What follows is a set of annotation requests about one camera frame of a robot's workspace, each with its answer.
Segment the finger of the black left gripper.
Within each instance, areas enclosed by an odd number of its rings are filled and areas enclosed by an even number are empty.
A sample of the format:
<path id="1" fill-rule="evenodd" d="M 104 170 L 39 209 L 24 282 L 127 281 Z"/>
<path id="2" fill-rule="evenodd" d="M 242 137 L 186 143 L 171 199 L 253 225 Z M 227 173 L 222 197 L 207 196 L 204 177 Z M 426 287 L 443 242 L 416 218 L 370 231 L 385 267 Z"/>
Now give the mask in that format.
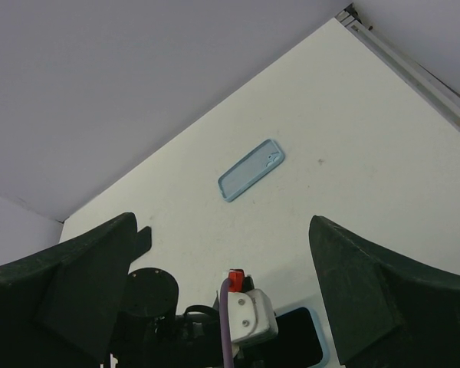
<path id="1" fill-rule="evenodd" d="M 134 253 L 131 261 L 134 262 L 152 248 L 152 228 L 146 226 L 136 234 Z"/>

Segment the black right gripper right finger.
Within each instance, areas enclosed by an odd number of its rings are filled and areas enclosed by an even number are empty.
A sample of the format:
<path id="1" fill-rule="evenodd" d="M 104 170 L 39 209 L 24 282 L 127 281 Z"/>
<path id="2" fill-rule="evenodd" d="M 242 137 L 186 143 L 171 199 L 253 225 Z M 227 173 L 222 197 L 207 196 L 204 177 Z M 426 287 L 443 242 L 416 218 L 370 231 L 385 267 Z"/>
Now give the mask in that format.
<path id="1" fill-rule="evenodd" d="M 340 364 L 460 367 L 460 275 L 319 215 L 309 243 Z"/>

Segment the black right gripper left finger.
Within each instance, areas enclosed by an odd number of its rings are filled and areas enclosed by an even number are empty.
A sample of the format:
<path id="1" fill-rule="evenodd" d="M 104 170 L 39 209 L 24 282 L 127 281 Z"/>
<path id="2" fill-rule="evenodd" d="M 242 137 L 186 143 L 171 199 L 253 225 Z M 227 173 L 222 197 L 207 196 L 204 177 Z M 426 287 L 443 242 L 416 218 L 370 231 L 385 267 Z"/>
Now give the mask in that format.
<path id="1" fill-rule="evenodd" d="M 126 212 L 0 266 L 0 367 L 99 367 L 137 235 Z"/>

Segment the light blue phone case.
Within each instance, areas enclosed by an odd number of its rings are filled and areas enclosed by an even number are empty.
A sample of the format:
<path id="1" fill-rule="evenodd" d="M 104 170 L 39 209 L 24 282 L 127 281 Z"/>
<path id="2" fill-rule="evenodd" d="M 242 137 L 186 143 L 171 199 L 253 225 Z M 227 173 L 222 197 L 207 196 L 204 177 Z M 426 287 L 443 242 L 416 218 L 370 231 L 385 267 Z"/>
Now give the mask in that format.
<path id="1" fill-rule="evenodd" d="M 284 151 L 275 140 L 263 141 L 218 178 L 222 198 L 226 202 L 237 199 L 281 165 L 284 159 Z"/>
<path id="2" fill-rule="evenodd" d="M 309 315 L 311 317 L 311 320 L 313 321 L 314 330 L 315 330 L 315 332 L 317 334 L 317 338 L 318 338 L 320 348 L 321 348 L 321 351 L 322 351 L 322 358 L 320 359 L 320 361 L 318 363 L 310 366 L 310 368 L 323 368 L 329 363 L 330 350 L 329 350 L 329 347 L 327 345 L 327 340 L 326 340 L 326 337 L 324 335 L 324 329 L 322 328 L 320 318 L 319 318 L 317 312 L 312 307 L 301 306 L 301 308 L 304 308 L 304 309 L 307 310 L 307 312 L 309 313 Z"/>

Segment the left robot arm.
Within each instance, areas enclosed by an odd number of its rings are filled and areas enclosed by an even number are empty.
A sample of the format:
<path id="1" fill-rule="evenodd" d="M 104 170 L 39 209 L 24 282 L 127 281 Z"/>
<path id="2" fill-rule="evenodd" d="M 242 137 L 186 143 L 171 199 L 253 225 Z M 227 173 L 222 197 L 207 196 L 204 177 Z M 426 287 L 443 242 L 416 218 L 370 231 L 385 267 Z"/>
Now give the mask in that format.
<path id="1" fill-rule="evenodd" d="M 127 276 L 105 367 L 222 367 L 219 307 L 195 304 L 176 313 L 179 285 L 159 268 Z"/>

